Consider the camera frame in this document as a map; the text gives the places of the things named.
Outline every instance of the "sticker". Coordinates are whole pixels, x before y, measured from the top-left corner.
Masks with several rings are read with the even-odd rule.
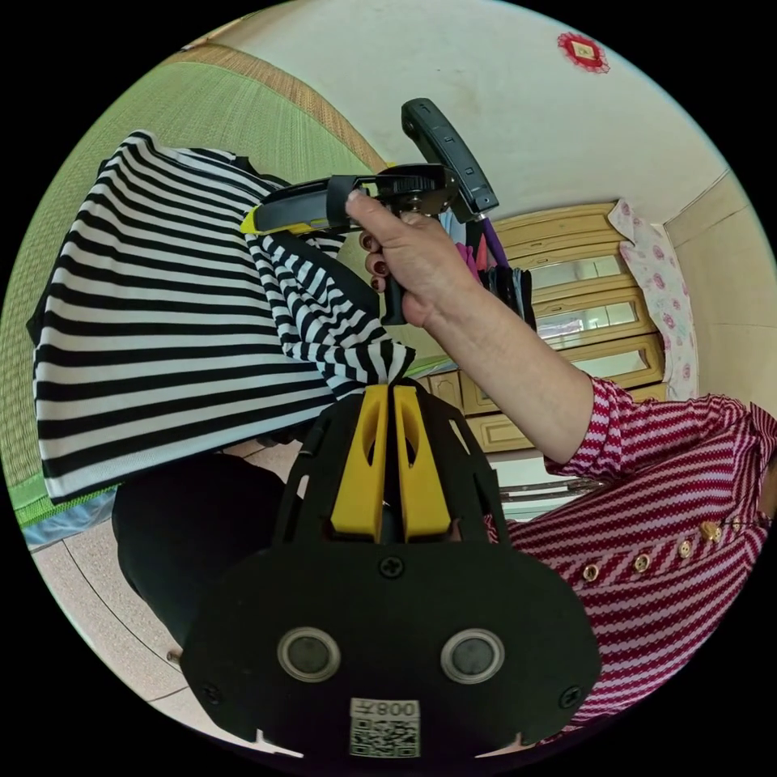
[[[605,52],[596,41],[574,32],[565,32],[558,36],[558,47],[567,59],[589,73],[609,73]]]
[[[418,702],[377,698],[350,701],[350,754],[417,758],[421,754]]]

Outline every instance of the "red striped sweater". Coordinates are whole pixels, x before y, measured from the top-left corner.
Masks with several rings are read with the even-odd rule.
[[[546,468],[611,485],[529,523],[509,522],[513,545],[577,592],[599,641],[599,680],[554,740],[625,710],[682,669],[740,592],[770,524],[758,510],[777,446],[768,413],[717,396],[637,404],[616,384],[592,380],[580,449]],[[720,526],[717,540],[705,539],[704,521]],[[647,569],[637,571],[644,554]]]

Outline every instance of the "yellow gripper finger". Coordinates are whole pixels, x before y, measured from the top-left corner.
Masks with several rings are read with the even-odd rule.
[[[394,388],[394,413],[397,419],[399,487],[405,542],[415,537],[445,534],[450,527],[451,517],[413,386]],[[412,463],[407,444],[414,452]]]
[[[388,390],[367,386],[331,516],[335,532],[372,537],[375,542],[380,541],[383,524]]]

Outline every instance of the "drawer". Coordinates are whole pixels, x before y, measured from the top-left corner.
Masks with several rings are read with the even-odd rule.
[[[521,430],[501,413],[467,418],[467,423],[484,453],[533,448]]]
[[[507,259],[550,250],[622,240],[607,220],[614,202],[555,208],[513,216],[494,224]]]
[[[629,394],[637,402],[646,399],[663,401],[666,398],[666,384],[635,388]],[[502,413],[467,418],[467,423],[484,453],[520,451],[533,447],[523,432]]]
[[[510,266],[531,270],[534,305],[581,294],[636,288],[637,282],[618,246],[617,240],[576,245],[513,259]]]
[[[556,350],[656,331],[642,291],[599,291],[534,304],[537,334]]]
[[[664,347],[657,334],[568,348],[559,351],[559,354],[589,375],[607,378],[625,389],[648,386],[660,391],[649,384],[660,384],[664,379]],[[465,416],[499,411],[472,378],[464,372],[459,373],[459,378]]]
[[[430,394],[445,400],[457,410],[462,410],[461,382],[459,381],[458,370],[442,372],[439,375],[429,375],[427,380],[429,381]]]
[[[558,353],[590,376],[607,378],[624,389],[664,379],[664,343],[658,334],[598,342]]]

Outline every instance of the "black and white striped shirt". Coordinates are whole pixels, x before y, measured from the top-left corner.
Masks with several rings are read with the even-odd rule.
[[[145,131],[103,164],[29,324],[55,504],[308,421],[410,365],[337,261],[344,239],[241,234],[285,185]]]

